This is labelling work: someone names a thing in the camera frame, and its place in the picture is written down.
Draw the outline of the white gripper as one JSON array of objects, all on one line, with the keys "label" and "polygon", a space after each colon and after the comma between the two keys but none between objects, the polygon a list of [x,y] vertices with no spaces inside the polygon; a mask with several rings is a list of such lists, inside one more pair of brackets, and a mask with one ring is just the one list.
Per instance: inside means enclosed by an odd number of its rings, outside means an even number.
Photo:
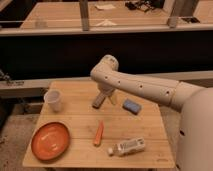
[{"label": "white gripper", "polygon": [[115,89],[107,84],[99,84],[98,89],[100,93],[106,95],[106,98],[109,98],[110,102],[115,105],[117,103],[117,96],[115,93]]}]

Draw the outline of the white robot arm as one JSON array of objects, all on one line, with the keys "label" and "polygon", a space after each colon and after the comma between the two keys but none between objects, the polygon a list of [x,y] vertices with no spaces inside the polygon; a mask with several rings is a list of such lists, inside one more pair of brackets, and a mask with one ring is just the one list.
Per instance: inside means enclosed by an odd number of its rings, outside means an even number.
[{"label": "white robot arm", "polygon": [[114,56],[105,55],[91,70],[99,90],[110,95],[119,89],[180,112],[177,170],[213,171],[213,88],[121,73],[118,66]]}]

